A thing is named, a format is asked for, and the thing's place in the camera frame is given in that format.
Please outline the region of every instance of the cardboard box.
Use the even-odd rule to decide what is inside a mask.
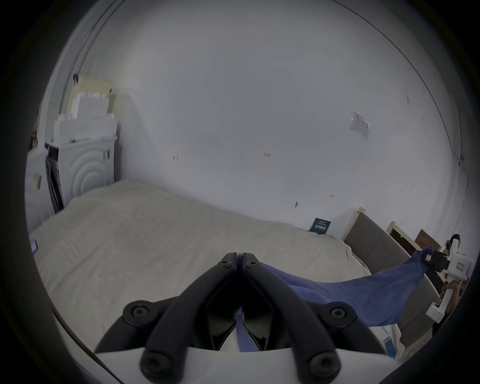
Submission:
[[[440,250],[440,245],[432,239],[423,229],[420,230],[415,242],[423,249],[429,245],[433,246],[434,251]]]

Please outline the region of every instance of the cable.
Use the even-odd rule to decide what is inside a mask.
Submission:
[[[406,57],[406,55],[400,50],[399,47],[397,47],[397,45],[388,38],[388,36],[386,34],[384,34],[380,29],[378,29],[376,26],[374,26],[372,23],[370,23],[367,19],[365,19],[363,16],[361,16],[360,14],[356,13],[354,10],[350,9],[349,7],[347,7],[346,5],[338,2],[337,0],[332,0],[334,3],[337,3],[338,5],[342,6],[343,8],[349,10],[350,12],[354,13],[355,15],[357,15],[359,18],[361,18],[362,20],[364,20],[365,22],[367,22],[371,27],[373,27],[377,32],[379,32],[383,37],[385,37],[396,49],[398,52],[400,52],[400,54],[405,58],[405,60],[408,61],[408,63],[410,64],[410,66],[413,68],[413,70],[415,71],[415,73],[418,75],[418,77],[420,78],[420,80],[422,81],[423,85],[425,86],[425,88],[427,89],[430,97],[432,98],[432,101],[433,103],[435,104],[435,107],[437,108],[437,111],[438,111],[438,114],[440,115],[440,118],[442,119],[442,124],[444,125],[444,129],[445,129],[445,133],[447,134],[447,138],[448,138],[448,142],[450,144],[450,149],[452,150],[452,153],[454,154],[455,157],[458,158],[458,156],[455,155],[455,152],[453,151],[453,146],[452,146],[452,141],[450,140],[450,135],[448,134],[448,130],[447,130],[447,127],[445,125],[445,121],[442,117],[442,114],[440,112],[440,109],[438,108],[438,105],[435,101],[435,99],[433,98],[433,95],[432,93],[430,92],[430,89],[428,88],[427,84],[425,83],[424,79],[422,78],[422,76],[420,75],[420,73],[416,70],[416,68],[413,66],[412,62],[408,59],[408,57]]]
[[[420,73],[416,70],[416,68],[413,66],[412,62],[408,59],[408,57],[406,57],[406,55],[400,50],[399,47],[397,47],[395,45],[395,43],[390,40],[386,34],[384,34],[380,29],[378,29],[376,26],[374,26],[372,23],[370,23],[367,19],[365,19],[363,16],[361,16],[360,14],[356,13],[354,10],[350,9],[349,7],[347,7],[346,5],[340,3],[339,1],[337,0],[332,0],[334,3],[337,3],[338,5],[342,6],[343,8],[349,10],[350,12],[354,13],[355,15],[357,15],[359,18],[361,18],[362,20],[364,20],[365,22],[367,22],[371,27],[373,27],[377,32],[379,32],[383,37],[385,37],[396,49],[398,52],[400,52],[400,54],[405,58],[405,60],[407,60],[407,62],[410,64],[410,66],[413,68],[413,70],[415,71],[415,73],[418,75],[418,77],[420,78],[420,80],[422,81],[423,85],[425,86],[425,88],[427,89],[430,97],[432,98],[432,101],[433,103],[435,104],[435,107],[437,108],[437,111],[438,111],[438,114],[440,115],[440,118],[442,119],[442,124],[444,125],[444,129],[445,129],[445,133],[447,134],[447,138],[448,138],[448,142],[450,144],[450,150],[452,151],[453,153],[453,156],[455,156],[458,160],[458,167],[464,171],[466,174],[467,174],[467,186],[465,187],[465,194],[467,193],[467,188],[468,188],[468,180],[470,178],[470,175],[468,174],[467,170],[462,168],[461,166],[461,158],[463,159],[463,152],[462,152],[462,123],[461,123],[461,120],[460,120],[460,111],[458,110],[458,106],[456,107],[457,109],[457,112],[458,112],[458,124],[459,124],[459,127],[460,127],[460,157],[458,157],[455,152],[453,151],[453,146],[452,146],[452,141],[450,140],[450,135],[448,134],[448,130],[447,130],[447,127],[445,125],[445,122],[444,122],[444,119],[442,117],[442,114],[440,112],[440,109],[438,108],[438,105],[435,101],[435,99],[433,98],[433,95],[432,93],[430,92],[430,89],[428,88],[427,84],[425,83],[424,79],[422,78],[422,76],[420,75]],[[460,216],[462,214],[462,210],[463,210],[463,204],[465,203],[465,196],[463,197],[463,201],[462,201],[462,207],[460,208],[460,214],[458,215],[458,220],[456,221],[456,224],[455,224],[455,229],[454,229],[454,233],[456,231],[456,227],[458,225],[458,222],[460,220]]]
[[[124,384],[122,380],[120,380],[108,367],[103,363],[102,360],[100,360],[95,353],[93,353],[91,350],[87,348],[87,346],[82,343],[82,341],[77,337],[77,335],[70,329],[70,327],[67,325],[67,323],[62,319],[60,314],[58,313],[57,309],[55,306],[52,304],[52,312],[55,318],[58,320],[62,328],[67,332],[68,336],[72,338],[72,340],[82,349],[83,352],[85,352],[88,357],[90,357],[93,361],[95,361],[100,367],[102,367],[104,370],[106,370],[108,373],[110,373],[120,384]]]

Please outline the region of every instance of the white appliance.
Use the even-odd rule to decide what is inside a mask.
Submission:
[[[73,143],[51,143],[50,163],[64,207],[71,199],[114,182],[116,136],[90,138]]]
[[[52,216],[53,210],[48,189],[45,148],[34,148],[28,152],[25,170],[25,215],[28,233]]]

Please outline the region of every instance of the white wall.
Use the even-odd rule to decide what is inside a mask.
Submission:
[[[432,73],[419,46],[409,60]],[[320,217],[334,235],[363,206],[383,228],[435,236],[452,178],[441,116],[407,60],[348,9],[127,0],[88,60],[87,74],[114,83],[124,179],[300,228]],[[453,130],[447,90],[428,81]],[[352,111],[371,122],[368,141],[349,130]]]
[[[462,193],[463,188],[465,190],[461,200],[459,196],[453,197],[455,201],[453,204],[458,204],[458,201],[461,201],[461,214],[450,215],[444,222],[444,228],[451,228],[453,224],[451,231],[448,232],[447,230],[440,233],[444,235],[444,238],[448,233],[459,233],[462,239],[460,250],[465,254],[477,257],[480,249],[480,236],[478,236],[480,229],[479,105],[475,101],[470,84],[455,59],[433,28],[424,21],[423,16],[415,13],[407,2],[401,0],[382,0],[382,3],[395,13],[415,38],[423,44],[428,55],[435,63],[448,92],[455,97],[456,105],[454,109],[458,109],[460,112],[461,128],[460,124],[456,128],[454,149],[458,157],[461,157],[460,152],[463,155],[463,160],[460,160],[463,170],[456,167],[459,176],[456,189],[459,194]]]

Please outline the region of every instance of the washing machine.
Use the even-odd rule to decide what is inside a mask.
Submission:
[[[59,210],[73,198],[114,182],[116,140],[116,136],[108,136],[47,145],[52,200]]]

